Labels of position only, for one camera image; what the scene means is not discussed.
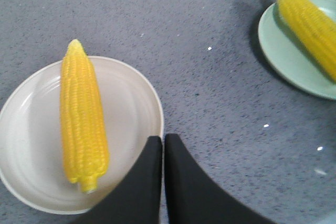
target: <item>white plate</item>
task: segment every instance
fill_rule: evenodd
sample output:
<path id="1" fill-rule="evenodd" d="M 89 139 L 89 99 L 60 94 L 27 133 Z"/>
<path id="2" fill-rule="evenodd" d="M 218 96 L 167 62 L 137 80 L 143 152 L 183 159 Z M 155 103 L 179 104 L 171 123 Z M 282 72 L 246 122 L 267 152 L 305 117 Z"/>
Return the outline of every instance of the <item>white plate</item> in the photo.
<path id="1" fill-rule="evenodd" d="M 140 155 L 148 136 L 163 135 L 163 110 L 149 81 L 136 69 L 90 57 L 100 88 L 110 166 L 98 190 L 85 195 L 62 168 L 59 123 L 61 61 L 30 76 L 0 113 L 0 178 L 19 200 L 53 214 L 86 212 L 113 190 Z"/>

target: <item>plate rim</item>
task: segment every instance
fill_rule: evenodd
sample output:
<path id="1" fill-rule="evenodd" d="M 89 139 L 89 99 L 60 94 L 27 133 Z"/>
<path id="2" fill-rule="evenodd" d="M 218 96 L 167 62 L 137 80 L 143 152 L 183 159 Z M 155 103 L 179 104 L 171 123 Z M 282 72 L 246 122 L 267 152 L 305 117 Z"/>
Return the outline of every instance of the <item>plate rim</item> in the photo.
<path id="1" fill-rule="evenodd" d="M 142 80 L 144 80 L 146 82 L 146 84 L 150 87 L 155 100 L 158 104 L 159 107 L 159 114 L 160 114 L 160 120 L 161 120 L 161 124 L 160 124 L 160 138 L 163 138 L 163 133 L 164 133 L 164 113 L 163 113 L 163 108 L 162 108 L 162 103 L 161 100 L 159 98 L 158 93 L 156 92 L 154 86 L 152 85 L 152 83 L 145 77 L 144 74 L 142 74 L 138 69 L 134 68 L 133 66 L 121 61 L 121 60 L 117 60 L 114 58 L 109 58 L 109 57 L 104 57 L 104 56 L 88 56 L 90 59 L 101 59 L 101 60 L 108 60 L 108 61 L 113 61 L 117 64 L 123 65 L 124 67 L 127 67 L 129 69 L 131 69 L 133 72 L 135 72 L 136 74 L 139 75 L 139 77 L 141 77 Z M 55 65 L 59 65 L 62 63 L 62 60 L 56 61 L 54 63 L 51 63 L 39 70 L 37 70 L 36 72 L 34 72 L 33 74 L 31 74 L 30 76 L 28 76 L 19 86 L 17 86 L 17 88 L 10 94 L 10 96 L 7 98 L 6 102 L 4 103 L 3 107 L 0 110 L 0 123 L 3 120 L 3 114 L 4 111 L 6 111 L 7 107 L 9 106 L 9 104 L 11 103 L 12 99 L 16 96 L 16 94 L 26 85 L 26 83 L 28 83 L 31 79 L 35 78 L 37 75 L 39 75 L 40 73 L 47 71 L 49 68 L 52 68 Z M 71 211 L 65 211 L 65 210 L 53 210 L 53 209 L 49 209 L 46 207 L 42 207 L 40 205 L 37 205 L 29 200 L 27 200 L 25 197 L 23 197 L 21 194 L 19 194 L 11 185 L 10 183 L 7 181 L 6 177 L 4 176 L 4 173 L 0 167 L 0 180 L 3 182 L 3 184 L 5 185 L 5 187 L 7 188 L 7 190 L 13 194 L 18 200 L 20 200 L 21 202 L 23 202 L 24 204 L 35 208 L 37 210 L 43 211 L 43 212 L 47 212 L 49 214 L 58 214 L 58 215 L 77 215 L 77 214 L 83 214 L 85 212 L 87 212 L 88 210 L 90 210 L 91 208 L 86 208 L 86 209 L 81 209 L 81 210 L 71 210 Z"/>
<path id="2" fill-rule="evenodd" d="M 336 0 L 327 0 L 327 1 L 331 1 L 331 2 L 336 3 Z M 265 56 L 267 62 L 272 66 L 272 68 L 275 70 L 276 73 L 278 73 L 284 80 L 289 82 L 294 87 L 296 87 L 296 88 L 298 88 L 298 89 L 300 89 L 300 90 L 302 90 L 302 91 L 304 91 L 304 92 L 306 92 L 310 95 L 316 96 L 316 97 L 320 97 L 320 98 L 324 98 L 324 99 L 328 99 L 328 100 L 336 100 L 336 94 L 335 95 L 330 95 L 330 94 L 323 93 L 321 91 L 316 91 L 314 89 L 311 89 L 311 88 L 307 87 L 304 84 L 298 83 L 296 80 L 293 80 L 293 79 L 287 77 L 270 59 L 269 53 L 265 49 L 265 44 L 264 44 L 265 42 L 261 38 L 261 34 L 263 33 L 263 32 L 261 32 L 261 30 L 262 30 L 262 26 L 263 26 L 262 24 L 265 22 L 266 15 L 268 15 L 270 12 L 272 12 L 274 10 L 275 5 L 276 5 L 276 2 L 272 3 L 269 7 L 267 7 L 267 9 L 263 12 L 263 14 L 262 14 L 262 16 L 259 20 L 259 24 L 258 24 L 258 40 L 259 40 L 260 47 L 261 47 L 261 49 L 264 53 L 264 56 Z"/>

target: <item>ear of corn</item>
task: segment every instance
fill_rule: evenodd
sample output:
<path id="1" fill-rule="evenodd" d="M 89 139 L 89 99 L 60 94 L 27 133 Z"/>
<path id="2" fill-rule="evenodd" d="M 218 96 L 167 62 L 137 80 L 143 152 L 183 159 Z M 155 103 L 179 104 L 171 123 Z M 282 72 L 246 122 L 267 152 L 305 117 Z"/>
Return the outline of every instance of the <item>ear of corn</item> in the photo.
<path id="1" fill-rule="evenodd" d="M 89 193 L 107 171 L 109 152 L 95 70 L 78 40 L 62 62 L 60 120 L 66 176 Z"/>
<path id="2" fill-rule="evenodd" d="M 336 23 L 309 0 L 277 0 L 281 17 L 336 82 Z"/>

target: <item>gray countertop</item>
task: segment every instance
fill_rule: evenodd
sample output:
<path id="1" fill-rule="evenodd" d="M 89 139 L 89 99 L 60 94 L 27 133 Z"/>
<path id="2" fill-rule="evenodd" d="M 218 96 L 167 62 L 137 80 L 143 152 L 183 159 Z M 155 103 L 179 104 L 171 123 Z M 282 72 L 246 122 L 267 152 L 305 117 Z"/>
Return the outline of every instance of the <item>gray countertop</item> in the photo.
<path id="1" fill-rule="evenodd" d="M 165 132 L 223 189 L 278 223 L 319 223 L 336 206 L 336 103 L 294 88 L 265 61 L 257 25 L 272 2 L 0 0 L 0 105 L 78 38 L 88 54 L 151 81 Z M 161 215 L 168 223 L 164 200 Z M 30 208 L 0 183 L 2 224 L 75 217 Z"/>

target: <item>corn on the cob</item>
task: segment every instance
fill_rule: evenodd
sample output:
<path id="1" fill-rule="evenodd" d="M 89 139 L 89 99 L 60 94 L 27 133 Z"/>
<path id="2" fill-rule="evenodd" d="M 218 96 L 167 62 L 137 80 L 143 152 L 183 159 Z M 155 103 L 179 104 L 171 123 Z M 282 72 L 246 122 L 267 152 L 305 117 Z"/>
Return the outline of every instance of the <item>corn on the cob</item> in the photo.
<path id="1" fill-rule="evenodd" d="M 277 0 L 281 17 L 336 82 L 336 23 L 309 0 Z"/>
<path id="2" fill-rule="evenodd" d="M 89 193 L 107 171 L 109 152 L 95 70 L 76 39 L 62 62 L 60 120 L 66 176 Z"/>

